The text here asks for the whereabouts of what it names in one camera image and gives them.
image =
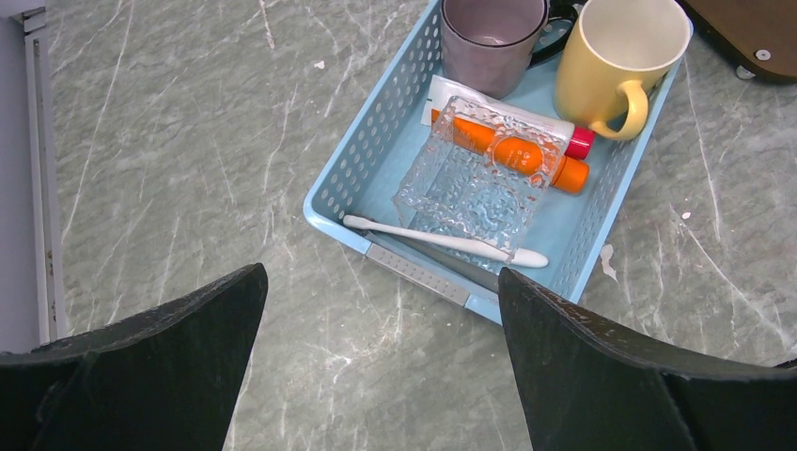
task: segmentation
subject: basket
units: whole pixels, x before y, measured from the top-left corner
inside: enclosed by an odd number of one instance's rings
[[[342,224],[345,214],[399,226],[391,196],[423,147],[421,125],[431,75],[442,73],[440,0],[424,10],[368,96],[304,203],[307,221],[354,251],[453,303],[500,323],[497,295],[384,235],[363,236]],[[505,102],[557,117],[553,104],[559,58],[529,70]],[[542,269],[516,268],[577,303],[642,159],[679,63],[649,95],[649,118],[632,141],[596,139],[586,162],[589,180],[578,195],[548,190],[522,246],[547,256]]]

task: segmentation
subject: white toothbrush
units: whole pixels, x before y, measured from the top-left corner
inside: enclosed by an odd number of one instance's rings
[[[412,238],[413,240],[430,242],[432,244],[437,244],[449,249],[467,252],[468,254],[486,257],[498,261],[507,261],[509,258],[509,254],[506,252],[495,249],[483,241],[448,237],[446,235],[438,235],[436,233],[419,232],[417,230],[410,230],[408,228],[375,223],[366,218],[352,216],[350,214],[347,214],[343,217],[343,225],[360,230],[376,230],[379,232],[390,233],[392,235]],[[528,249],[518,249],[515,251],[515,257],[510,261],[510,263],[513,265],[525,266],[526,268],[545,268],[548,266],[548,258],[539,252],[530,251]]]

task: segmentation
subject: black handle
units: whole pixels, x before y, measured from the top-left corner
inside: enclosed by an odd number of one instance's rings
[[[531,63],[528,65],[529,69],[548,61],[549,59],[558,55],[559,52],[565,50],[565,44],[568,42],[570,32],[572,32],[572,28],[575,26],[575,21],[578,19],[578,10],[574,7],[574,5],[582,5],[583,3],[583,0],[576,0],[567,5],[551,6],[551,9],[548,13],[548,23],[567,21],[570,22],[570,28],[568,28],[568,31],[564,35],[560,36],[559,39],[531,54]]]

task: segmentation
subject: gray marble pattern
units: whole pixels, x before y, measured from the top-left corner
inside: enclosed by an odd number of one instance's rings
[[[530,447],[501,328],[302,215],[426,4],[48,5],[70,332],[269,272],[228,450]],[[795,141],[797,87],[695,38],[607,240],[617,281],[599,263],[582,305],[728,359],[797,354]]]

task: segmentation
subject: gray mug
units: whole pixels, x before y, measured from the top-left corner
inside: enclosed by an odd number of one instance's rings
[[[525,70],[565,48],[578,19],[573,4],[548,0],[443,0],[443,71],[447,78],[495,99],[503,99]],[[554,43],[533,52],[542,28],[568,21],[570,29]]]

